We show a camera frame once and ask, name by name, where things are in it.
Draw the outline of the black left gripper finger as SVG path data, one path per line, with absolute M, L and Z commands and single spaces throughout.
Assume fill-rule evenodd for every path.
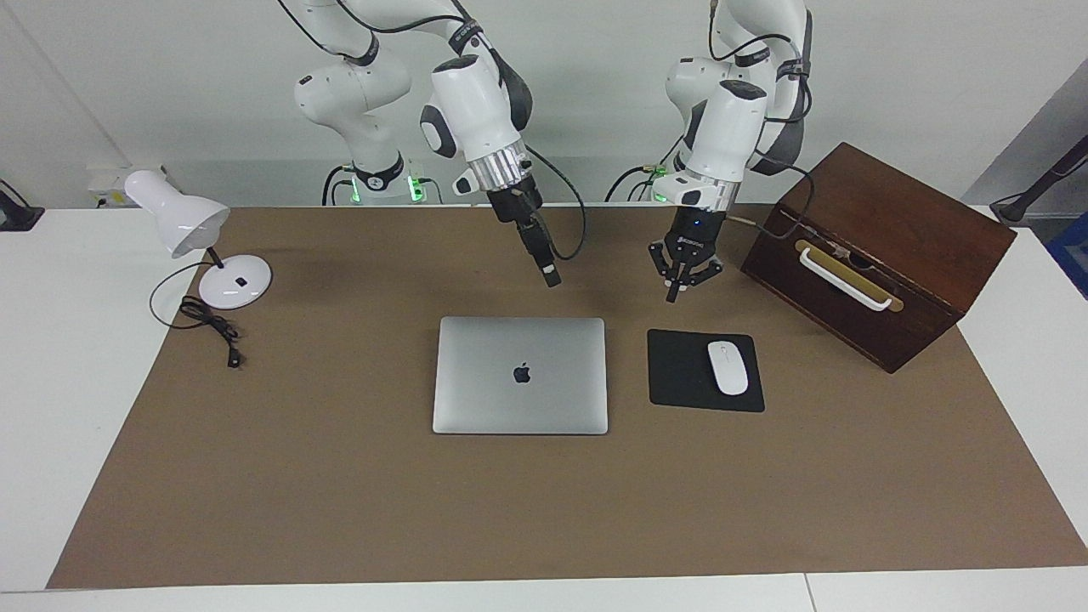
M 680 291 L 683 290 L 683 283 L 681 282 L 683 264 L 681 261 L 670 261 L 667 258 L 667 245 L 664 241 L 653 241 L 650 244 L 650 259 L 652 259 L 658 276 L 660 276 L 667 289 L 666 302 L 675 303 Z
M 698 266 L 695 261 L 688 261 L 683 266 L 683 291 L 698 286 L 700 283 L 720 274 L 722 271 L 724 264 L 718 256 L 710 256 L 710 258 L 700 261 Z

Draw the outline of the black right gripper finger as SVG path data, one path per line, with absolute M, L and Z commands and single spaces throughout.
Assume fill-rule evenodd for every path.
M 519 220 L 519 237 L 529 255 L 533 258 L 534 264 L 536 264 L 547 286 L 558 286 L 561 283 L 561 276 L 554 261 L 552 243 L 547 230 L 541 225 L 539 220 Z

